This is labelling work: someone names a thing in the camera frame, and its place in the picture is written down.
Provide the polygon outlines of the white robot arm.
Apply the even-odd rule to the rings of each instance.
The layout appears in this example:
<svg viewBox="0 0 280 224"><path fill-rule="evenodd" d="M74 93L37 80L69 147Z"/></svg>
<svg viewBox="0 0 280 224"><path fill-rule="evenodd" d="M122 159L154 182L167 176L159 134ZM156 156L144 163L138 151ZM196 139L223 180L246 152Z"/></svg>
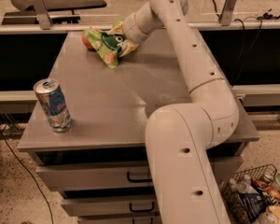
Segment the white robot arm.
<svg viewBox="0 0 280 224"><path fill-rule="evenodd" d="M146 149L162 224L231 224L207 149L224 143L239 122L231 86L185 19L189 0L148 0L122 30L143 43L164 28L174 47L190 100L154 111Z"/></svg>

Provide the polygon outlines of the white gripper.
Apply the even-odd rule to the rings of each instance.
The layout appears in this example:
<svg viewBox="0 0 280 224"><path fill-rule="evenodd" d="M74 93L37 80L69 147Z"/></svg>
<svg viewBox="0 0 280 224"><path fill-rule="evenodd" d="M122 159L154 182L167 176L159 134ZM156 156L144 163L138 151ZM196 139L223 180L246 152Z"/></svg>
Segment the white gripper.
<svg viewBox="0 0 280 224"><path fill-rule="evenodd" d="M138 48L138 44L146 41L163 24L146 2L139 10L124 21L117 21L108 32L110 35L125 35L126 40L119 43L119 56L124 57Z"/></svg>

